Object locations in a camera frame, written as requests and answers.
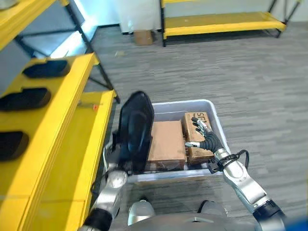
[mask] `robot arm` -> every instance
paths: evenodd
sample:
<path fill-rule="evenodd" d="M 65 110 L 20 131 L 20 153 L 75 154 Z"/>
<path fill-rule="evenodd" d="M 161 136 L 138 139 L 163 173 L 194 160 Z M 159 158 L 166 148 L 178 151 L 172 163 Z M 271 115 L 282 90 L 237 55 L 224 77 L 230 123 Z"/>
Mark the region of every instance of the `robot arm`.
<path fill-rule="evenodd" d="M 123 187 L 128 175 L 125 171 L 115 170 L 108 174 L 106 186 L 94 202 L 92 210 L 78 231 L 108 231 L 116 218 L 123 195 Z"/>
<path fill-rule="evenodd" d="M 267 195 L 264 189 L 250 177 L 245 166 L 237 161 L 238 157 L 228 153 L 221 145 L 219 138 L 200 119 L 193 118 L 197 131 L 200 132 L 205 141 L 188 142 L 188 147 L 199 147 L 211 150 L 215 161 L 223 170 L 225 181 L 235 190 L 236 195 L 253 214 L 260 224 L 262 230 L 284 230 L 284 213 Z"/>
<path fill-rule="evenodd" d="M 228 153 L 219 138 L 204 122 L 193 118 L 194 124 L 205 138 L 203 142 L 185 143 L 188 147 L 198 147 L 211 150 L 215 161 L 223 171 L 225 181 L 235 190 L 238 198 L 253 214 L 263 231 L 284 230 L 284 213 L 268 197 L 264 189 L 253 180 L 245 166 L 237 161 L 236 155 Z M 107 231 L 113 219 L 120 210 L 120 202 L 123 195 L 123 187 L 127 182 L 128 175 L 121 170 L 108 170 L 106 186 L 100 192 L 90 214 L 86 218 L 79 231 Z"/>

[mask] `brown cardboard box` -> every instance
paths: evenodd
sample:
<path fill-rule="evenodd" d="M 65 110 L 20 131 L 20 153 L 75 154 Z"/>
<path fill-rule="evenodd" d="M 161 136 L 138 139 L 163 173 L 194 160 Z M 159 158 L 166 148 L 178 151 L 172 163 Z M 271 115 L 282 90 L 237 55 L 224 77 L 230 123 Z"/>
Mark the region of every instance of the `brown cardboard box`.
<path fill-rule="evenodd" d="M 137 45 L 146 46 L 153 44 L 153 38 L 150 30 L 135 30 L 134 38 Z"/>
<path fill-rule="evenodd" d="M 204 137 L 196 131 L 196 126 L 193 125 L 192 117 L 196 117 L 204 121 L 209 127 L 209 119 L 206 112 L 189 112 L 185 113 L 183 118 L 183 131 L 186 136 L 186 141 L 203 141 Z M 187 162 L 189 165 L 204 163 L 212 158 L 214 154 L 211 151 L 201 148 L 188 148 Z"/>
<path fill-rule="evenodd" d="M 185 145 L 180 121 L 154 122 L 146 170 L 184 169 Z"/>

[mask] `yellow shelf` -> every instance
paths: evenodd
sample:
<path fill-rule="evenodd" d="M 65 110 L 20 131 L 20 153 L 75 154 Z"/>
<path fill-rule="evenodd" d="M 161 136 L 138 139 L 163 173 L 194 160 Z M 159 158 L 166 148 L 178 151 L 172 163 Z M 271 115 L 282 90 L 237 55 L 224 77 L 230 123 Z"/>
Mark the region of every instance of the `yellow shelf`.
<path fill-rule="evenodd" d="M 84 221 L 115 96 L 114 90 L 82 94 L 85 105 L 75 110 L 31 230 L 77 230 Z"/>
<path fill-rule="evenodd" d="M 60 148 L 63 136 L 73 116 L 78 100 L 87 82 L 95 55 L 86 54 L 68 57 L 71 71 L 65 77 L 52 79 L 29 79 L 22 73 L 17 76 L 5 94 L 21 88 L 46 87 L 51 92 L 51 101 L 43 108 L 0 112 L 0 131 L 21 130 L 28 134 L 30 143 L 25 153 L 13 161 L 0 162 L 0 230 L 24 229 L 32 219 L 44 186 Z M 29 65 L 44 60 L 33 59 Z M 10 208 L 16 216 L 7 213 L 7 199 L 26 199 L 27 203 Z"/>
<path fill-rule="evenodd" d="M 164 37 L 264 29 L 282 31 L 285 24 L 263 12 L 183 16 L 165 18 Z"/>
<path fill-rule="evenodd" d="M 178 3 L 178 2 L 185 2 L 185 1 L 196 1 L 196 0 L 161 0 L 162 6 L 165 7 L 167 3 Z"/>
<path fill-rule="evenodd" d="M 15 6 L 0 11 L 0 50 L 56 0 L 19 0 Z"/>

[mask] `yellow shelving unit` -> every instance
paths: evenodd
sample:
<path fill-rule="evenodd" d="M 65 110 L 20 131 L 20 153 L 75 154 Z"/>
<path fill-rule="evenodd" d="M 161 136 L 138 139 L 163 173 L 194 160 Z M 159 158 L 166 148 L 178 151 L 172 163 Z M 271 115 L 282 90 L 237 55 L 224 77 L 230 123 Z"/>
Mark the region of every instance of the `yellow shelving unit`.
<path fill-rule="evenodd" d="M 71 231 L 82 225 L 115 95 L 113 90 L 82 94 L 30 230 Z"/>
<path fill-rule="evenodd" d="M 294 12 L 301 3 L 297 0 L 289 15 L 287 15 L 287 0 L 284 2 L 284 21 L 279 21 L 272 14 L 277 0 L 273 0 L 267 12 L 224 13 L 192 15 L 182 17 L 165 17 L 167 3 L 178 3 L 191 0 L 160 0 L 161 27 L 163 46 L 170 36 L 207 34 L 217 32 L 268 30 L 278 31 L 276 37 L 285 30 Z"/>
<path fill-rule="evenodd" d="M 89 54 L 61 58 L 71 67 L 65 77 L 29 79 L 20 73 L 3 94 L 46 87 L 51 100 L 40 109 L 0 112 L 0 131 L 20 130 L 30 140 L 19 158 L 0 162 L 0 230 L 77 229 L 89 210 L 90 186 L 96 175 L 113 98 L 120 102 L 69 0 L 58 1 L 65 7 L 74 29 L 35 33 L 36 36 L 77 30 Z M 32 34 L 19 33 L 54 2 L 19 0 L 15 6 L 0 11 L 0 50 L 15 39 L 32 57 L 36 50 L 21 41 Z M 26 67 L 46 60 L 50 58 L 32 59 Z M 89 77 L 94 65 L 106 83 Z M 83 103 L 77 107 L 88 78 L 109 90 L 84 94 Z M 98 110 L 91 110 L 87 103 L 98 103 Z M 61 195 L 65 195 L 64 199 L 57 200 Z"/>
<path fill-rule="evenodd" d="M 0 162 L 3 176 L 0 184 L 1 230 L 4 227 L 16 230 L 32 219 L 68 124 L 96 63 L 93 53 L 67 57 L 66 60 L 71 71 L 65 77 L 29 79 L 21 73 L 4 93 L 20 91 L 21 88 L 46 87 L 52 97 L 47 106 L 40 109 L 0 112 L 0 131 L 21 130 L 30 139 L 21 157 Z M 33 59 L 27 66 L 44 61 Z M 9 210 L 15 213 L 13 220 L 9 220 Z"/>
<path fill-rule="evenodd" d="M 225 13 L 165 18 L 165 39 L 174 35 L 278 29 L 286 25 L 270 13 Z"/>
<path fill-rule="evenodd" d="M 19 0 L 15 6 L 0 11 L 0 50 L 55 1 Z M 60 2 L 63 5 L 68 3 L 65 0 L 60 0 Z"/>
<path fill-rule="evenodd" d="M 165 5 L 167 3 L 177 3 L 177 2 L 185 2 L 185 1 L 196 1 L 196 0 L 162 0 L 162 4 Z"/>

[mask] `white plastic bin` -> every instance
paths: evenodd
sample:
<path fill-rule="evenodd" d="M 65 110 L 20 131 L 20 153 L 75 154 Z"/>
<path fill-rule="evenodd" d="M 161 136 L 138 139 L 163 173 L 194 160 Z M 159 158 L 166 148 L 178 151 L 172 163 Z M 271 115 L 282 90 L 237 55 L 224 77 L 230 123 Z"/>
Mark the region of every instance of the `white plastic bin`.
<path fill-rule="evenodd" d="M 154 121 L 174 121 L 181 120 L 185 112 L 206 112 L 211 123 L 211 127 L 219 137 L 222 145 L 230 153 L 225 134 L 222 130 L 214 104 L 210 100 L 187 100 L 169 103 L 153 103 L 155 117 Z M 209 176 L 211 173 L 202 164 L 203 169 L 189 170 L 185 166 L 182 171 L 170 172 L 145 172 L 144 174 L 133 175 L 128 178 L 128 182 L 144 182 L 166 179 L 180 179 L 187 177 Z"/>

